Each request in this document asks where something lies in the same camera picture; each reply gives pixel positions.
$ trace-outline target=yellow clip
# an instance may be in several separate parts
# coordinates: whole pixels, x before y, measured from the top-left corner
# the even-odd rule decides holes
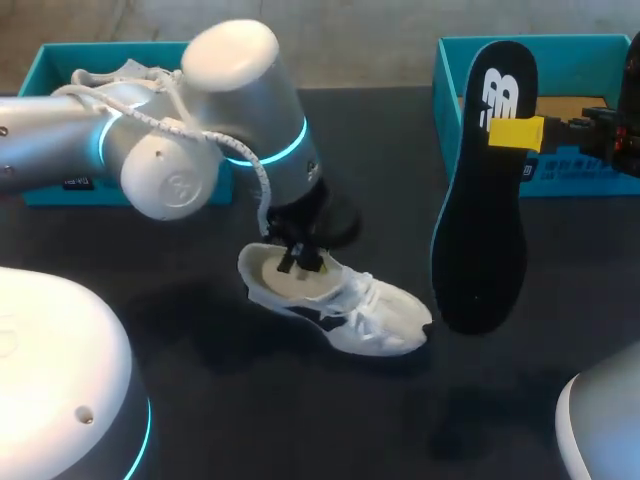
[[[489,145],[524,148],[540,153],[543,130],[543,117],[492,118]]]

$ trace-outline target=new balance logo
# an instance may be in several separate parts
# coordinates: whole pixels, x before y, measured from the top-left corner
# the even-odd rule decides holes
[[[302,315],[307,320],[311,320],[313,323],[318,325],[325,332],[330,332],[331,330],[343,326],[347,323],[347,319],[344,317],[324,317],[322,318],[320,312],[318,310],[314,310],[312,308],[305,307],[290,307],[287,308],[290,312],[297,313],[298,315]]]
[[[491,128],[491,118],[515,118],[518,106],[518,84],[511,75],[500,75],[490,68],[484,76],[482,101],[489,106],[480,112],[480,126],[486,123],[487,132]]]

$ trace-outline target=white sneaker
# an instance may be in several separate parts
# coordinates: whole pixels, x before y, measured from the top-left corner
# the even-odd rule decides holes
[[[249,300],[315,325],[331,345],[368,356],[403,355],[427,340],[431,314],[417,298],[323,253],[326,272],[278,271],[285,248],[253,243],[238,258]]]

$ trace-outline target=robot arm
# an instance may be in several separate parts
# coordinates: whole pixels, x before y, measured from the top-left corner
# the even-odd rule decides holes
[[[317,271],[318,249],[357,234],[358,214],[329,188],[278,41],[261,23],[203,32],[181,75],[128,62],[72,82],[84,85],[0,101],[0,193],[105,177],[143,214],[172,220],[207,203],[226,158],[241,187],[254,189],[258,173],[261,233],[288,247],[282,270]]]

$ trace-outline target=glowing cyan ring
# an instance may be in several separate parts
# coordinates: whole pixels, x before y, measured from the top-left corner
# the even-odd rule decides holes
[[[278,160],[283,159],[284,157],[289,155],[291,152],[293,152],[296,148],[298,148],[298,146],[300,145],[300,143],[302,143],[302,140],[304,139],[304,136],[306,134],[307,134],[307,119],[305,118],[304,122],[302,123],[302,130],[300,130],[300,134],[298,135],[298,138],[296,138],[291,145],[289,145],[287,148],[285,148],[281,152],[260,160],[260,163],[262,165],[269,165],[270,163],[277,162]],[[251,166],[251,162],[246,162],[244,160],[235,160],[229,157],[227,157],[227,160],[229,160],[234,165],[238,165],[240,167]]]
[[[133,477],[133,474],[136,473],[136,469],[140,462],[142,461],[142,457],[144,457],[144,452],[147,449],[147,444],[149,443],[149,436],[151,435],[151,402],[147,399],[147,405],[149,406],[149,417],[147,419],[147,433],[144,435],[144,442],[142,442],[142,447],[140,447],[140,453],[136,457],[136,461],[133,462],[129,473],[124,477],[124,480],[130,480]]]
[[[141,107],[145,103],[147,102],[138,102],[138,103],[134,103],[133,105],[129,105],[129,107],[135,110],[136,108]],[[122,112],[118,112],[117,110],[113,110],[109,108],[109,111],[111,111],[111,118],[107,120],[107,123],[105,123],[104,127],[102,127],[102,131],[100,132],[100,138],[98,139],[98,155],[100,156],[100,161],[102,162],[103,165],[104,165],[104,139],[107,137],[107,133],[109,133],[109,130],[111,130],[111,127],[113,127],[113,124],[116,123],[116,120],[118,120],[122,116]]]

